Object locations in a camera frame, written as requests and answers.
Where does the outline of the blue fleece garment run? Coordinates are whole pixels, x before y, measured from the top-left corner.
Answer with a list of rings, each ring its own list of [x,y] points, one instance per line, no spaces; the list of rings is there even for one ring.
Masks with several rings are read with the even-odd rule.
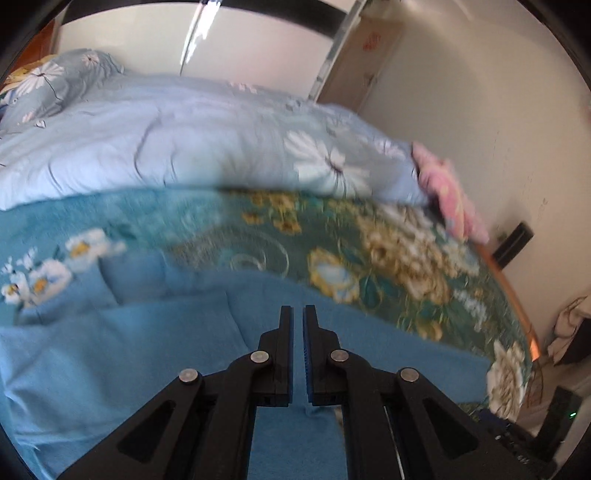
[[[1,422],[27,466],[54,479],[180,371],[221,371],[314,306],[374,367],[412,367],[458,403],[486,396],[489,361],[424,340],[293,281],[191,271],[152,251],[103,259],[1,330]]]

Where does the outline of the floral plush bed blanket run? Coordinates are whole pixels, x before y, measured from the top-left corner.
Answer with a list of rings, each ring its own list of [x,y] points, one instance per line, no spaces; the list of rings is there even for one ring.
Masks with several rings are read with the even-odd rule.
[[[474,245],[422,208],[303,193],[141,189],[1,216],[1,321],[100,260],[157,249],[194,269],[251,269],[311,287],[426,340],[487,357],[486,402],[513,420],[531,374],[520,321]]]

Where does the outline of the pink floral quilt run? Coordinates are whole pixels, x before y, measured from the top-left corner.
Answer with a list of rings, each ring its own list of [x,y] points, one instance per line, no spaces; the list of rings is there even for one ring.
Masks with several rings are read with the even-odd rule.
[[[452,162],[438,157],[419,142],[412,143],[412,157],[419,184],[436,202],[447,232],[461,242],[486,245],[490,241],[489,232],[465,193]]]

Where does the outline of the light blue floral duvet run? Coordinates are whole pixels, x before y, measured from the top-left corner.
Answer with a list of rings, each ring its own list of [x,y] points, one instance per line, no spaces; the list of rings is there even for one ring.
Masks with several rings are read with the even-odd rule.
[[[423,206],[407,142],[274,91],[119,75],[1,130],[1,206],[147,187],[245,188]]]

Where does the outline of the grey floral pillow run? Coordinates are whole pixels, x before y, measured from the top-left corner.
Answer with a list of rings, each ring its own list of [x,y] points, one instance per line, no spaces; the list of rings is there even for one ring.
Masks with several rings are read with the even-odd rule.
[[[1,100],[1,130],[10,131],[60,113],[82,100],[124,67],[92,49],[62,53],[27,73]]]

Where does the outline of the wooden door with red sign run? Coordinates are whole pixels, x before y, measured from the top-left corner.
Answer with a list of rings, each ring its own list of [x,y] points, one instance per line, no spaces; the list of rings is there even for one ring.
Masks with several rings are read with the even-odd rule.
[[[362,17],[335,59],[317,102],[359,113],[403,31],[401,21]]]

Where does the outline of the white black sliding wardrobe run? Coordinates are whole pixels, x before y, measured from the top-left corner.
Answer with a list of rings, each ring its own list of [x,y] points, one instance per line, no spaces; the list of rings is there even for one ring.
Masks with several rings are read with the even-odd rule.
[[[54,50],[106,52],[127,69],[312,98],[362,1],[72,1]]]

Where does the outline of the black speaker by wall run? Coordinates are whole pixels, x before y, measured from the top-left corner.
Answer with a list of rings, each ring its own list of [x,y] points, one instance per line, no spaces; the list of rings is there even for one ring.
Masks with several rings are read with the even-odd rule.
[[[492,254],[498,267],[506,268],[533,238],[531,227],[526,222],[520,222]]]

